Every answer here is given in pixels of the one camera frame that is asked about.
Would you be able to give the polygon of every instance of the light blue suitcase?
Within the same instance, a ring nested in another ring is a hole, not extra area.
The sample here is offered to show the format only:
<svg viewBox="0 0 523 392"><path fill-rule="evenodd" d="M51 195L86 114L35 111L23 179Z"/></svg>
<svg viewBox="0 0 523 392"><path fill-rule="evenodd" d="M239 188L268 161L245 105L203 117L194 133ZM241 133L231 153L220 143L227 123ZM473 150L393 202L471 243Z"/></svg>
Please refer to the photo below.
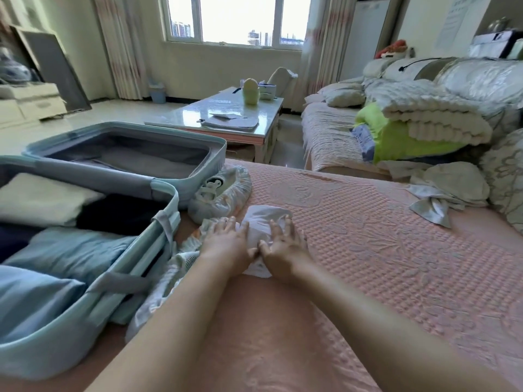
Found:
<svg viewBox="0 0 523 392"><path fill-rule="evenodd" d="M0 344L1 375L40 380L74 367L87 355L106 323L130 320L142 302L142 293L172 255L172 237L180 224L180 213L178 193L171 184L101 168L84 168L78 173L74 166L46 158L0 157L0 186L17 173L27 172L103 193L148 199L161 194L170 200L158 220L153 220L71 307L33 334ZM143 277L148 268L147 277ZM122 303L129 294L134 296Z"/></svg>
<svg viewBox="0 0 523 392"><path fill-rule="evenodd" d="M224 139L209 135L125 122L105 122L32 143L23 154L56 164L66 162L78 172L87 169L110 170L124 174L128 179L135 178L139 173L108 166L101 154L108 150L114 152L116 148L120 152L121 149L140 151L169 161L179 161L188 166L187 176L175 179L147 176L173 185L180 196L179 208L183 210L201 184L223 167L226 146Z"/></svg>

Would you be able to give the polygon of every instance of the sky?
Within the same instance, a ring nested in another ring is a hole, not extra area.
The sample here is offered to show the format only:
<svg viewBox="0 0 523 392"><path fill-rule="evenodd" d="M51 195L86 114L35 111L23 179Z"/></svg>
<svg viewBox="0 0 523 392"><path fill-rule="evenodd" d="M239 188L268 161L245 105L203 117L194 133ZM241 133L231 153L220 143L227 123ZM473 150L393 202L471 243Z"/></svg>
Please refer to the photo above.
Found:
<svg viewBox="0 0 523 392"><path fill-rule="evenodd" d="M251 30L272 35L275 4L276 0L200 0L203 40L247 44ZM310 0L284 0L282 37L305 39L309 6ZM191 0L169 0L169 12L173 21L194 28Z"/></svg>

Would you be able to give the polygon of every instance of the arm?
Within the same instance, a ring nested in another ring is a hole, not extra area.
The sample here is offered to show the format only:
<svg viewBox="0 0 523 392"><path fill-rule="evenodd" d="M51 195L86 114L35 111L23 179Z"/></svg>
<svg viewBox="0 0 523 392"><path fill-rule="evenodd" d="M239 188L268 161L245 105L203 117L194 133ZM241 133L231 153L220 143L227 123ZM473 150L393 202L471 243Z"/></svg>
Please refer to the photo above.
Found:
<svg viewBox="0 0 523 392"><path fill-rule="evenodd" d="M259 245L267 268L322 310L384 392L517 392L496 372L314 263L290 219L285 232L276 223L271 229L272 246Z"/></svg>
<svg viewBox="0 0 523 392"><path fill-rule="evenodd" d="M248 223L238 232L235 226L234 217L214 226L178 287L86 392L185 389L229 278L245 271L254 256L247 252Z"/></svg>

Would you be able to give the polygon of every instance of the textured bedsheet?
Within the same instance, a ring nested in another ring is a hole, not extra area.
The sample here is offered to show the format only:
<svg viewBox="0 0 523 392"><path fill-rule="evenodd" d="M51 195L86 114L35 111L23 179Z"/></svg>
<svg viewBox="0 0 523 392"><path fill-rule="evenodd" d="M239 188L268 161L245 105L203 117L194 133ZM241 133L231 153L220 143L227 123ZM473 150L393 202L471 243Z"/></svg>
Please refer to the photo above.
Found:
<svg viewBox="0 0 523 392"><path fill-rule="evenodd" d="M523 391L523 237L496 213L451 210L448 230L411 212L414 197L399 183L237 163L253 179L248 204L290 209L318 262ZM194 227L184 219L177 240ZM2 379L0 390L80 392L123 334L108 327L85 361L55 379ZM191 391L378 391L334 326L272 279L231 281L204 346Z"/></svg>
<svg viewBox="0 0 523 392"><path fill-rule="evenodd" d="M363 161L358 141L349 131L358 111L332 108L326 103L311 103L305 108L302 125L308 169L336 172L349 168L355 172L343 174L389 180L387 171Z"/></svg>

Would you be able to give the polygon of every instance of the window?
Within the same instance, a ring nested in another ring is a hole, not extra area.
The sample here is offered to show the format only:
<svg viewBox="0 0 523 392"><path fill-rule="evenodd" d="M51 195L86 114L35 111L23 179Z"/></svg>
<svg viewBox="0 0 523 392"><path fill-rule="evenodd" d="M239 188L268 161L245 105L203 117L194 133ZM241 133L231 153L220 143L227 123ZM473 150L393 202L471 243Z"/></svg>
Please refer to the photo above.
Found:
<svg viewBox="0 0 523 392"><path fill-rule="evenodd" d="M311 0L163 0L170 41L300 49Z"/></svg>

